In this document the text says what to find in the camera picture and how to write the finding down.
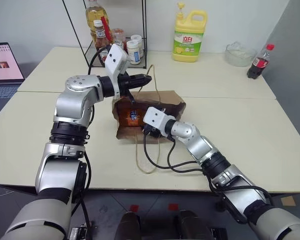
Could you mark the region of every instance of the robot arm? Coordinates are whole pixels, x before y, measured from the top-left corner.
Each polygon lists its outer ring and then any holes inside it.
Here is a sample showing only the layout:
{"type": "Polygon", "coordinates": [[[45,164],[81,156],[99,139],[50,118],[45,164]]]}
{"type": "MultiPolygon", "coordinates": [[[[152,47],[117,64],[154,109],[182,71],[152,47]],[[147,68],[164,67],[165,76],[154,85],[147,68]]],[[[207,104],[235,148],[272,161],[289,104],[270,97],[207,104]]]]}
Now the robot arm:
{"type": "Polygon", "coordinates": [[[133,97],[129,89],[151,81],[144,74],[129,76],[127,54],[113,45],[105,61],[108,76],[70,77],[56,101],[53,126],[35,178],[38,199],[24,206],[3,240],[67,239],[72,203],[85,188],[87,164],[80,161],[89,139],[92,107],[106,97],[133,97]]]}
{"type": "Polygon", "coordinates": [[[300,240],[300,219],[267,204],[260,190],[227,190],[254,184],[234,164],[230,164],[205,136],[200,135],[196,126],[176,121],[173,116],[154,107],[148,108],[143,121],[158,129],[163,136],[185,145],[238,223],[248,223],[261,240],[300,240]]]}

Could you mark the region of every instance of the laptop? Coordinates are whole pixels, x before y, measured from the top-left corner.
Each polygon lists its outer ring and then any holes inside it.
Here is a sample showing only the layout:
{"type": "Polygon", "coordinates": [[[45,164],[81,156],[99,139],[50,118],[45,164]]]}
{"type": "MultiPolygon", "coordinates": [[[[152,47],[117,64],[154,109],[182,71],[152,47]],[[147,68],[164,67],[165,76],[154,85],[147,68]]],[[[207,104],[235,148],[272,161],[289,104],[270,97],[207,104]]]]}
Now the laptop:
{"type": "Polygon", "coordinates": [[[0,42],[0,110],[25,80],[7,42],[0,42]]]}

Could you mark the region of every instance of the laptop keyboard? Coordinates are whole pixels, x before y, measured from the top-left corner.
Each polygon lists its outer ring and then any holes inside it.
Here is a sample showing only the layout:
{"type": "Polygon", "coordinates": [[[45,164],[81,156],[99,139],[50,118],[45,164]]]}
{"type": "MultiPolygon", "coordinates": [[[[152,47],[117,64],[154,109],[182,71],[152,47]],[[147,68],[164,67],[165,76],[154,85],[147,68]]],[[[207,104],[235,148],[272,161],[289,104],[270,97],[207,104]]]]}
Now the laptop keyboard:
{"type": "Polygon", "coordinates": [[[0,99],[10,99],[18,90],[19,86],[0,86],[0,99]]]}

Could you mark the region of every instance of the white jar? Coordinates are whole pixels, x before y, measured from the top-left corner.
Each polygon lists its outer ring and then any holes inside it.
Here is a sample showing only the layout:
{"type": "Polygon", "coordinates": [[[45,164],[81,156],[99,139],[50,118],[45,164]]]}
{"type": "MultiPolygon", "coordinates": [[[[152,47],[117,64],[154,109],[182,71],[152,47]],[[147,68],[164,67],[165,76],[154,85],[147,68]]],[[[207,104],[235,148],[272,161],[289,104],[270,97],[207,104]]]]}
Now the white jar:
{"type": "Polygon", "coordinates": [[[126,42],[126,47],[128,48],[128,55],[130,57],[130,63],[137,65],[140,63],[139,56],[139,44],[135,40],[130,40],[126,42]]]}
{"type": "Polygon", "coordinates": [[[139,55],[140,55],[140,58],[142,58],[144,56],[144,50],[142,49],[142,37],[140,35],[132,35],[131,40],[135,40],[138,42],[139,55]]]}

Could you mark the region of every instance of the green label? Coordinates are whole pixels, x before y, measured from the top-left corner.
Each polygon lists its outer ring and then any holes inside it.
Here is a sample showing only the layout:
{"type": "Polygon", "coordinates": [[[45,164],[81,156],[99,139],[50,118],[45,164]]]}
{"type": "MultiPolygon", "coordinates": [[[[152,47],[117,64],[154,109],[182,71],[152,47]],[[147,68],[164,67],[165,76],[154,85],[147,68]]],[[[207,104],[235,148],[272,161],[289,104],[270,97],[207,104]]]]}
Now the green label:
{"type": "Polygon", "coordinates": [[[200,51],[203,33],[174,32],[173,53],[197,56],[200,51]]]}

